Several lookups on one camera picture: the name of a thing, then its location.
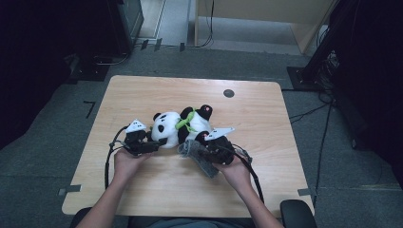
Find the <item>human hand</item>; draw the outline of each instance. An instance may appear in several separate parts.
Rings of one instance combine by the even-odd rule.
[[[243,188],[252,187],[250,172],[238,157],[234,156],[234,160],[229,165],[213,163],[213,166],[222,172],[237,192]]]
[[[140,165],[154,153],[147,153],[141,156],[135,157],[131,155],[124,148],[116,152],[115,158],[115,174],[113,176],[112,182],[118,182],[120,184],[126,185],[130,179],[134,177]]]

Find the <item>gray carpet floor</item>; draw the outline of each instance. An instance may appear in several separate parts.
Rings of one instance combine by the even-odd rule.
[[[104,82],[61,85],[29,131],[0,151],[0,227],[68,227],[57,195],[74,175],[108,81],[113,75],[277,82],[292,88],[286,67],[309,57],[152,46],[112,66]],[[317,92],[283,91],[289,116],[323,105]],[[90,104],[95,108],[86,117]],[[308,185],[315,188],[328,106],[292,124]],[[317,189],[318,227],[401,227],[403,192],[391,167],[372,151],[355,151],[336,106],[330,109]],[[124,227],[118,217],[116,227]]]

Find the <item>panda plush toy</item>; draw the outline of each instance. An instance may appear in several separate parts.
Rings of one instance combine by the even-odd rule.
[[[153,119],[154,124],[151,127],[151,131],[147,133],[147,139],[152,142],[167,138],[166,144],[160,146],[160,148],[167,149],[177,146],[178,129],[175,127],[181,120],[180,114],[174,111],[157,113]]]
[[[185,108],[181,113],[181,121],[177,123],[179,144],[186,140],[194,140],[206,146],[204,137],[212,131],[210,126],[210,117],[213,108],[204,104],[200,109],[193,107]]]

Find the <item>panda head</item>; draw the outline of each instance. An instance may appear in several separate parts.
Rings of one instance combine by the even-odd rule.
[[[162,145],[161,148],[172,148],[178,145],[178,130],[175,128],[175,124],[177,124],[180,119],[181,116],[176,112],[155,114],[154,124],[151,129],[151,139],[158,141],[167,138],[166,144]]]

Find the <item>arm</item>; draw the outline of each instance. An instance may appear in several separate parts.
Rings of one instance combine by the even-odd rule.
[[[140,164],[151,156],[152,153],[135,158],[125,149],[120,149],[115,154],[115,174],[112,183],[77,227],[112,227],[116,210],[127,183],[134,177]]]
[[[250,173],[239,158],[235,157],[230,165],[217,163],[213,165],[222,172],[228,183],[240,195],[257,227],[282,227],[253,189]]]

